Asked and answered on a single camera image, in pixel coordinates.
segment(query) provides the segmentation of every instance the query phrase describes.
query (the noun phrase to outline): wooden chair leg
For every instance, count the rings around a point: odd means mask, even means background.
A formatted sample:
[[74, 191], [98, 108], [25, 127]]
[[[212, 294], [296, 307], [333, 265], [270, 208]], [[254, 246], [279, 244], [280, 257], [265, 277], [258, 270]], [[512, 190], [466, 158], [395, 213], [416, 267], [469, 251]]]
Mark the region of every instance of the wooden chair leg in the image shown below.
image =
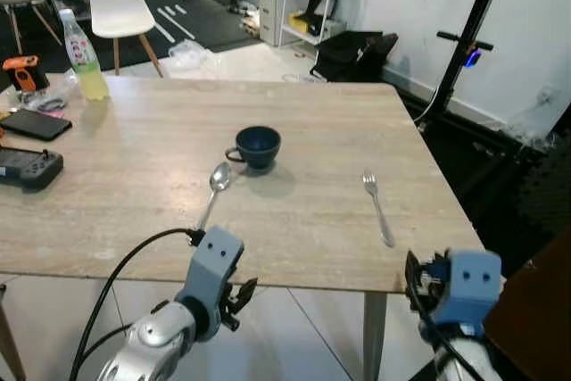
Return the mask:
[[12, 29], [14, 30], [14, 38], [16, 39], [16, 45], [18, 46], [18, 54], [22, 54], [20, 31], [18, 30], [18, 22], [16, 21], [16, 12], [11, 6], [8, 6], [8, 12], [10, 13], [10, 18], [12, 19]]
[[113, 57], [115, 59], [115, 76], [119, 76], [119, 40], [113, 39]]
[[16, 381], [25, 381], [26, 373], [24, 372], [24, 367], [21, 364], [20, 355], [18, 354], [18, 349], [16, 348], [16, 343], [12, 337], [12, 331], [10, 330], [8, 319], [6, 318], [4, 308], [2, 307], [2, 297], [5, 289], [5, 285], [0, 285], [0, 353], [4, 356], [6, 364], [16, 378]]
[[52, 29], [52, 27], [48, 24], [48, 22], [46, 21], [46, 19], [44, 18], [44, 16], [39, 13], [39, 10], [36, 8], [35, 5], [32, 5], [32, 9], [34, 10], [34, 12], [36, 13], [37, 17], [39, 18], [40, 21], [42, 21], [42, 24], [44, 24], [44, 26], [46, 26], [47, 31], [49, 31], [52, 36], [54, 37], [55, 41], [60, 44], [60, 46], [62, 46], [62, 41], [57, 37], [57, 35], [54, 32], [54, 29]]
[[141, 44], [143, 45], [143, 48], [146, 51], [146, 54], [153, 62], [154, 68], [157, 70], [157, 73], [159, 73], [159, 76], [162, 78], [161, 65], [159, 64], [159, 60], [157, 60], [157, 56], [153, 51], [153, 47], [151, 46], [151, 44], [149, 44], [149, 41], [147, 40], [145, 35], [139, 35], [139, 40], [141, 41]]

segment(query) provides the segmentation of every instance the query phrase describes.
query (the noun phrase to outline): chair leg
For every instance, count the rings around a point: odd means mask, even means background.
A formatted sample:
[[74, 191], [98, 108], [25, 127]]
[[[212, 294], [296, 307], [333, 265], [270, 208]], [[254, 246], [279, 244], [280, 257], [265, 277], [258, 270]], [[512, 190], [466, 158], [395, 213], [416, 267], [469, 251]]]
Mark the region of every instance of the chair leg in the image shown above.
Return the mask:
[[54, 32], [54, 29], [52, 29], [52, 27], [48, 24], [48, 22], [46, 21], [46, 19], [44, 18], [44, 16], [39, 13], [39, 10], [36, 8], [35, 5], [32, 5], [32, 9], [34, 10], [34, 12], [36, 13], [37, 17], [39, 18], [40, 21], [42, 21], [42, 24], [44, 24], [44, 26], [46, 26], [47, 31], [49, 31], [52, 36], [54, 37], [55, 41], [62, 46], [62, 41], [57, 37], [57, 35]]
[[18, 30], [18, 22], [16, 21], [16, 12], [14, 8], [8, 6], [8, 14], [12, 19], [12, 30], [14, 30], [14, 38], [16, 39], [16, 45], [18, 46], [18, 54], [22, 54], [21, 42], [20, 42], [20, 31]]
[[113, 39], [113, 58], [115, 59], [115, 76], [119, 76], [119, 40]]
[[153, 47], [151, 46], [151, 44], [149, 44], [149, 41], [147, 40], [145, 35], [139, 35], [139, 40], [141, 41], [141, 44], [143, 45], [143, 48], [146, 51], [146, 54], [153, 62], [154, 68], [157, 70], [157, 73], [159, 73], [159, 76], [162, 78], [161, 66], [159, 65], [159, 60], [157, 60], [157, 56], [153, 51]]

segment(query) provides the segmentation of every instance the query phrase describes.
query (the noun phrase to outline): floor tile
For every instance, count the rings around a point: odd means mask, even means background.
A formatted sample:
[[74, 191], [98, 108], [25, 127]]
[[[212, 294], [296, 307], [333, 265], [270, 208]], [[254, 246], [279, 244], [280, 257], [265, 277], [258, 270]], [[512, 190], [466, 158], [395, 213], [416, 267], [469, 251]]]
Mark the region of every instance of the floor tile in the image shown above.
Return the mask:
[[[313, 60], [299, 57], [288, 47], [275, 48], [258, 44], [237, 48], [222, 53], [208, 53], [206, 60], [198, 68], [181, 69], [175, 66], [172, 58], [161, 59], [165, 75], [178, 79], [222, 79], [222, 80], [284, 80], [284, 75], [309, 74]], [[154, 77], [156, 72], [151, 63], [131, 66], [136, 76]]]
[[[363, 294], [291, 291], [352, 378], [362, 379]], [[418, 321], [404, 295], [389, 294], [379, 379], [408, 380], [432, 359], [432, 349], [418, 335]]]
[[[140, 317], [179, 288], [168, 283], [118, 282], [123, 318]], [[262, 288], [237, 317], [241, 326], [236, 332], [220, 327], [210, 341], [195, 344], [171, 380], [349, 381], [286, 289]]]
[[[102, 286], [97, 280], [29, 276], [8, 284], [4, 310], [28, 379], [68, 378], [79, 338]], [[92, 341], [118, 326], [117, 306], [110, 296], [95, 323]], [[92, 354], [79, 380], [96, 379], [120, 343], [121, 338], [115, 338]], [[0, 377], [13, 379], [0, 361]]]
[[0, 274], [0, 285], [3, 283], [4, 284], [9, 283], [15, 278], [18, 278], [16, 274]]
[[269, 290], [270, 287], [265, 287], [265, 286], [257, 286], [256, 290], [253, 291], [253, 296], [258, 296], [259, 294], [261, 294], [262, 292], [266, 292], [267, 290]]
[[[102, 72], [105, 76], [115, 76], [115, 69], [106, 70]], [[120, 76], [135, 76], [130, 70], [129, 67], [121, 67], [119, 69]]]

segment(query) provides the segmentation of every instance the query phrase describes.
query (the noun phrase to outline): black cable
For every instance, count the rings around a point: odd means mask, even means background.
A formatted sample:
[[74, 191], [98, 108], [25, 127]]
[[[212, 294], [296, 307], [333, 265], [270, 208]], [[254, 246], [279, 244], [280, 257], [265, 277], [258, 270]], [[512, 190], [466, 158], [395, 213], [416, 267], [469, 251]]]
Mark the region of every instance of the black cable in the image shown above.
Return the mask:
[[128, 325], [125, 325], [125, 326], [117, 327], [116, 329], [113, 329], [111, 332], [107, 333], [106, 335], [103, 335], [101, 338], [99, 338], [97, 341], [95, 341], [87, 349], [87, 351], [83, 353], [83, 356], [81, 356], [81, 361], [79, 362], [79, 368], [81, 369], [81, 365], [83, 365], [85, 363], [85, 361], [91, 355], [91, 353], [94, 352], [101, 345], [106, 343], [108, 339], [113, 338], [114, 336], [116, 336], [117, 334], [120, 334], [121, 332], [125, 332], [131, 326], [132, 326], [132, 323], [129, 323]]
[[105, 285], [103, 286], [103, 289], [102, 289], [101, 293], [99, 294], [99, 297], [97, 298], [97, 302], [95, 303], [95, 306], [94, 306], [93, 310], [91, 311], [91, 315], [89, 316], [89, 320], [87, 321], [86, 326], [83, 329], [83, 334], [81, 335], [81, 340], [79, 341], [78, 349], [77, 349], [77, 351], [75, 353], [75, 357], [73, 359], [73, 365], [71, 366], [70, 381], [77, 381], [77, 379], [78, 379], [79, 367], [81, 366], [81, 361], [83, 358], [83, 352], [85, 351], [85, 349], [87, 347], [87, 340], [89, 339], [89, 334], [91, 333], [91, 329], [93, 329], [93, 325], [95, 324], [95, 320], [97, 319], [97, 315], [99, 314], [99, 311], [103, 307], [103, 302], [105, 301], [105, 297], [107, 296], [107, 294], [109, 293], [109, 290], [111, 289], [113, 281], [115, 280], [115, 278], [117, 278], [117, 276], [119, 275], [119, 273], [121, 272], [123, 267], [125, 267], [125, 265], [127, 265], [127, 262], [129, 262], [131, 260], [131, 258], [133, 258], [133, 256], [135, 256], [137, 253], [139, 253], [143, 248], [147, 247], [150, 243], [158, 240], [159, 238], [163, 238], [164, 236], [169, 236], [171, 234], [187, 234], [188, 236], [190, 236], [192, 238], [193, 232], [194, 231], [192, 229], [188, 229], [188, 228], [173, 228], [173, 229], [168, 229], [166, 231], [162, 231], [162, 232], [155, 234], [154, 236], [151, 236], [151, 237], [147, 238], [146, 240], [144, 240], [144, 242], [140, 243], [137, 247], [135, 247], [133, 250], [131, 250], [127, 254], [127, 256], [125, 256], [121, 260], [121, 262], [119, 262], [117, 267], [113, 270], [111, 275], [107, 278], [107, 281], [105, 282]]
[[420, 318], [426, 323], [426, 326], [436, 334], [436, 337], [438, 338], [439, 342], [443, 345], [443, 347], [446, 349], [446, 351], [448, 353], [450, 353], [454, 357], [454, 359], [456, 359], [459, 362], [460, 365], [462, 365], [462, 367], [467, 371], [467, 373], [472, 378], [475, 379], [475, 381], [485, 381], [480, 376], [480, 374], [478, 374], [478, 372], [474, 369], [474, 367], [472, 365], [470, 365], [470, 363], [466, 359], [464, 359], [456, 351], [456, 349], [454, 347], [452, 347], [452, 345], [450, 344], [450, 341], [448, 341], [448, 339], [446, 339], [444, 337], [444, 335], [440, 332], [440, 330], [438, 330], [438, 327], [433, 322], [430, 315], [426, 312], [425, 307], [422, 305], [422, 303], [420, 302], [420, 299], [418, 298], [417, 288], [416, 288], [416, 279], [415, 279], [414, 273], [412, 273], [412, 278], [410, 278], [409, 273], [410, 273], [410, 271], [408, 269], [405, 269], [405, 277], [406, 277], [407, 283], [410, 285], [410, 287], [409, 287], [410, 297], [412, 298], [412, 300], [414, 301], [415, 305], [418, 308], [418, 314], [420, 315]]

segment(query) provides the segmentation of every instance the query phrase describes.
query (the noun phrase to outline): bottle cap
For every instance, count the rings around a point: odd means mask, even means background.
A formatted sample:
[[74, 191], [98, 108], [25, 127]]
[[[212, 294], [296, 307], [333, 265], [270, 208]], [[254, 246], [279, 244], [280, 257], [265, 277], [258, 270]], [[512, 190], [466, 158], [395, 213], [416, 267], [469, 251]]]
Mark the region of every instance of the bottle cap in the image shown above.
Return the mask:
[[62, 21], [75, 21], [75, 15], [73, 11], [69, 8], [60, 10], [60, 18]]

